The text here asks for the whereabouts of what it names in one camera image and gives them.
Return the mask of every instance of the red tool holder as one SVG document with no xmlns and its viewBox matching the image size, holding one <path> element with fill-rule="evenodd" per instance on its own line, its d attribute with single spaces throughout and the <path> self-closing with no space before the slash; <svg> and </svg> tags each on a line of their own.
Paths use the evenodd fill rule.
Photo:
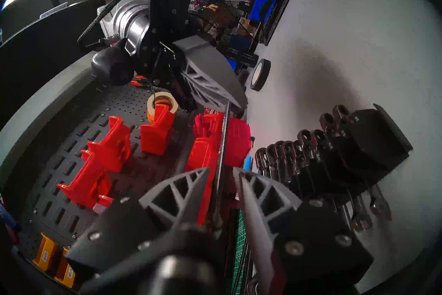
<svg viewBox="0 0 442 295">
<path fill-rule="evenodd" d="M 195 118 L 194 135 L 196 137 L 185 172 L 198 168 L 209 167 L 209 178 L 204 189 L 197 223 L 205 223 L 209 210 L 212 182 L 218 161 L 218 149 L 222 134 L 222 121 L 224 114 L 199 114 Z M 240 119 L 229 119 L 227 132 L 224 165 L 240 167 L 244 163 L 249 150 L 252 148 L 250 141 L 250 127 Z"/>
<path fill-rule="evenodd" d="M 169 144 L 175 114 L 169 106 L 155 105 L 155 118 L 151 125 L 141 125 L 141 151 L 162 155 Z"/>
<path fill-rule="evenodd" d="M 106 196 L 111 189 L 106 169 L 91 151 L 82 150 L 81 158 L 85 163 L 71 184 L 58 184 L 58 187 L 76 204 L 91 209 L 97 203 L 107 207 L 112 199 Z"/>
<path fill-rule="evenodd" d="M 88 142 L 88 147 L 97 160 L 113 172 L 120 172 L 130 156 L 130 129 L 118 116 L 109 117 L 109 132 L 101 142 Z"/>
</svg>

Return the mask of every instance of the cable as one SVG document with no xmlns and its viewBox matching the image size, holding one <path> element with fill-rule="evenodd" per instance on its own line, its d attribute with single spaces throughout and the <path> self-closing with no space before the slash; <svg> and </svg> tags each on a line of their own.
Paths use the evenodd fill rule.
<svg viewBox="0 0 442 295">
<path fill-rule="evenodd" d="M 110 1 L 100 12 L 100 14 L 98 14 L 98 16 L 94 19 L 94 21 L 91 22 L 91 24 L 84 30 L 84 32 L 79 36 L 78 40 L 77 40 L 77 44 L 79 45 L 79 47 L 81 49 L 84 49 L 85 47 L 83 46 L 83 40 L 84 38 L 89 34 L 89 32 L 91 31 L 91 29 L 100 22 L 101 19 L 103 19 L 107 14 L 109 14 L 109 12 L 112 10 L 112 8 L 115 7 L 115 5 L 120 2 L 121 0 L 112 0 Z"/>
</svg>

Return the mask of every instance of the tape roll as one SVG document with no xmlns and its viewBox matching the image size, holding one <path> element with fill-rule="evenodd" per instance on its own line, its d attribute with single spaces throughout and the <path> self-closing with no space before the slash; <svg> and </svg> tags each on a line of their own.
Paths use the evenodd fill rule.
<svg viewBox="0 0 442 295">
<path fill-rule="evenodd" d="M 171 93 L 166 91 L 156 92 L 152 94 L 147 100 L 147 120 L 152 124 L 155 117 L 155 108 L 153 107 L 153 101 L 155 104 L 165 104 L 169 106 L 169 112 L 175 114 L 178 110 L 178 103 Z"/>
</svg>

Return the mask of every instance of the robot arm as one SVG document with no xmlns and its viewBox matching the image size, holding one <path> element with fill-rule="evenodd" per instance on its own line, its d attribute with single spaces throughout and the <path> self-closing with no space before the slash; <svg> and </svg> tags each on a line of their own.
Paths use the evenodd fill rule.
<svg viewBox="0 0 442 295">
<path fill-rule="evenodd" d="M 189 1 L 111 1 L 78 39 L 85 51 L 111 45 L 92 58 L 93 77 L 106 85 L 123 85 L 137 72 L 170 90 L 187 111 L 195 108 L 195 101 L 216 110 L 228 101 L 245 108 L 244 91 L 226 58 L 195 35 Z M 84 37 L 99 22 L 108 36 L 84 46 Z"/>
</svg>

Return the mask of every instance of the gray curved panel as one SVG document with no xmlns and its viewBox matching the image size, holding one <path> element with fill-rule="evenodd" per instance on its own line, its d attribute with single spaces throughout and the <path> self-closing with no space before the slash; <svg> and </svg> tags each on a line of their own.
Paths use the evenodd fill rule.
<svg viewBox="0 0 442 295">
<path fill-rule="evenodd" d="M 39 131 L 67 102 L 92 82 L 91 58 L 81 57 L 33 94 L 0 132 L 0 187 Z"/>
</svg>

